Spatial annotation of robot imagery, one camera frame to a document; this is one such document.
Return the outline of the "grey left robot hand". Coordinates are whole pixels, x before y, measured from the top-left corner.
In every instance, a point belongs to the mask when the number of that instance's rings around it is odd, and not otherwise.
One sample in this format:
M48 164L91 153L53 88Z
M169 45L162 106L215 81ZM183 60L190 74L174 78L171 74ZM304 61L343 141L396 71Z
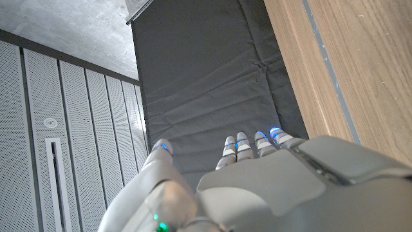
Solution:
M227 137L191 189L166 139L115 197L100 231L410 231L411 168L336 137L280 128Z

